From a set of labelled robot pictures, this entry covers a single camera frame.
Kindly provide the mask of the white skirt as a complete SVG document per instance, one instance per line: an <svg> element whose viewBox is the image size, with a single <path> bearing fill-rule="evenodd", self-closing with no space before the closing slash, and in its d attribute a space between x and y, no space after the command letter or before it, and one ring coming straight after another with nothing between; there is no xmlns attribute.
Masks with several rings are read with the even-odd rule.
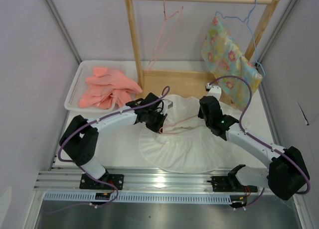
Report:
<svg viewBox="0 0 319 229"><path fill-rule="evenodd" d="M197 115L199 99L169 95L173 102L167 111L163 125L175 124ZM166 128L159 134L143 128L139 137L139 148L146 161L169 172L201 174L217 170L229 163L243 149L215 136L206 127L204 120L195 117L175 127Z"/></svg>

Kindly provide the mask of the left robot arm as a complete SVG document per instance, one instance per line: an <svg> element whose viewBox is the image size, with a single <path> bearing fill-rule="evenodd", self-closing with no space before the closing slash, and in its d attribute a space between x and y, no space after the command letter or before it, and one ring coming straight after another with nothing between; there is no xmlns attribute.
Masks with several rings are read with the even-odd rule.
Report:
<svg viewBox="0 0 319 229"><path fill-rule="evenodd" d="M90 178L91 184L103 189L110 184L110 174L95 156L98 140L108 133L137 123L144 123L147 129L158 133L172 106L173 102L164 96L149 93L144 99L128 102L117 111L92 121L77 115L59 141L59 160L62 160L61 151L66 152L71 162Z"/></svg>

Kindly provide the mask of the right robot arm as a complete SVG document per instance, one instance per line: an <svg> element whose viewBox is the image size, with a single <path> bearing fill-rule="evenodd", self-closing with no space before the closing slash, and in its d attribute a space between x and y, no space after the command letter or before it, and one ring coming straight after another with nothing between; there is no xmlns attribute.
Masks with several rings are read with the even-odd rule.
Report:
<svg viewBox="0 0 319 229"><path fill-rule="evenodd" d="M264 164L264 168L240 164L229 171L227 184L231 190L239 191L244 186L268 188L285 201L310 191L310 175L297 148L263 142L258 135L244 130L239 120L223 114L214 96L204 96L199 105L199 118L215 136L241 147Z"/></svg>

